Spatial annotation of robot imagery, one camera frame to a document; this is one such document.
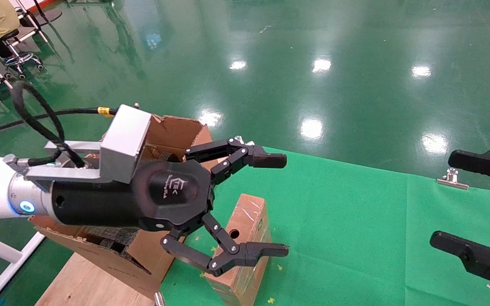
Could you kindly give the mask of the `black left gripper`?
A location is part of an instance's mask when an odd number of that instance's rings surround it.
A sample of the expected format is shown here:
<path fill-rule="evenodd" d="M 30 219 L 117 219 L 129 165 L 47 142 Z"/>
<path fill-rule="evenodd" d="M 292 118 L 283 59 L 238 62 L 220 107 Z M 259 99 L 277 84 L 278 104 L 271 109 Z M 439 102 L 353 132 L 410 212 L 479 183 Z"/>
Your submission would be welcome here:
<path fill-rule="evenodd" d="M 150 159 L 139 163 L 130 183 L 55 182 L 52 187 L 54 217 L 65 225 L 171 230 L 161 239 L 170 255 L 204 273 L 219 277 L 235 266 L 254 267 L 262 257 L 284 257 L 284 244 L 245 242 L 237 244 L 208 213 L 214 185 L 221 184 L 245 166 L 282 169 L 287 155 L 268 153 L 260 145 L 237 138 L 190 147 L 187 162 Z M 201 163 L 223 161 L 211 170 Z M 181 242 L 181 232 L 203 225 L 223 252 L 212 258 Z"/>

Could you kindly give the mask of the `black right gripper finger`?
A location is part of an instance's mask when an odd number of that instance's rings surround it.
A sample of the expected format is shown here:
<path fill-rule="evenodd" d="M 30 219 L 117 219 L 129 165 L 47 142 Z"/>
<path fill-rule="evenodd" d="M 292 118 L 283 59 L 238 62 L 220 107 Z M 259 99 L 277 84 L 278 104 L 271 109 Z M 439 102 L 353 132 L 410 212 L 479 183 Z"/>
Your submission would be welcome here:
<path fill-rule="evenodd" d="M 482 154 L 455 150 L 449 156 L 448 165 L 451 168 L 490 176 L 490 150 Z"/>
<path fill-rule="evenodd" d="M 490 247 L 444 231 L 435 231 L 430 237 L 430 245 L 457 256 L 468 273 L 490 281 Z"/>

